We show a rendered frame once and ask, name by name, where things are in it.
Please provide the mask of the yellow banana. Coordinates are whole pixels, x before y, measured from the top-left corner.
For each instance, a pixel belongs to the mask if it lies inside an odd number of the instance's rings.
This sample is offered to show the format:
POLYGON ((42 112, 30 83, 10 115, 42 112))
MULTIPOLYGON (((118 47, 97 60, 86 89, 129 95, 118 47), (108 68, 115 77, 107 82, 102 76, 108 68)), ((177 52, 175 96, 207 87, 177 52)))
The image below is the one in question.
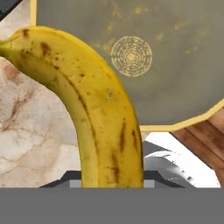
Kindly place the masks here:
POLYGON ((65 105, 77 133, 82 187, 144 186, 136 112, 124 85, 99 53, 70 33, 37 25, 0 40, 0 57, 65 105))

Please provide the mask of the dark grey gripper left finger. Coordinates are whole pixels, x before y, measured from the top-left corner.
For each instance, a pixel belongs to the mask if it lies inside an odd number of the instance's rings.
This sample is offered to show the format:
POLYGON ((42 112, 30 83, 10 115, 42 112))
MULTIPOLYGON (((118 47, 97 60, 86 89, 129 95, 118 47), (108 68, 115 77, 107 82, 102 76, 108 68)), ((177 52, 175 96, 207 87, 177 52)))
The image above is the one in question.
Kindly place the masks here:
POLYGON ((53 187, 81 188, 81 172, 66 171, 60 179, 42 185, 42 188, 53 188, 53 187))

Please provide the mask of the grey bowl with yellow rim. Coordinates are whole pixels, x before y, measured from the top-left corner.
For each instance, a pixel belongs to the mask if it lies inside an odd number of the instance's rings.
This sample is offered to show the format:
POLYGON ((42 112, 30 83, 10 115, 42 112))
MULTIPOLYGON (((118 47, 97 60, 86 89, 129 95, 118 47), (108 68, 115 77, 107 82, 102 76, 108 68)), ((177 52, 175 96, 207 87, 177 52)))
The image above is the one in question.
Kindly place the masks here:
POLYGON ((224 0, 29 0, 31 23, 93 47, 122 80, 140 129, 173 131, 224 106, 224 0))

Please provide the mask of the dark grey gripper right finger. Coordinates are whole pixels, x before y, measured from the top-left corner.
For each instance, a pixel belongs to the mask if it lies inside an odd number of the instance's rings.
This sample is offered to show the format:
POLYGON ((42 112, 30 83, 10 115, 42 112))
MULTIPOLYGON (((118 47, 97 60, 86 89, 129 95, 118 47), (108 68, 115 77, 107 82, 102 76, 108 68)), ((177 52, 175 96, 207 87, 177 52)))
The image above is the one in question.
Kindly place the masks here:
POLYGON ((182 185, 173 183, 163 178, 158 171, 143 172, 143 187, 144 188, 182 188, 182 185))

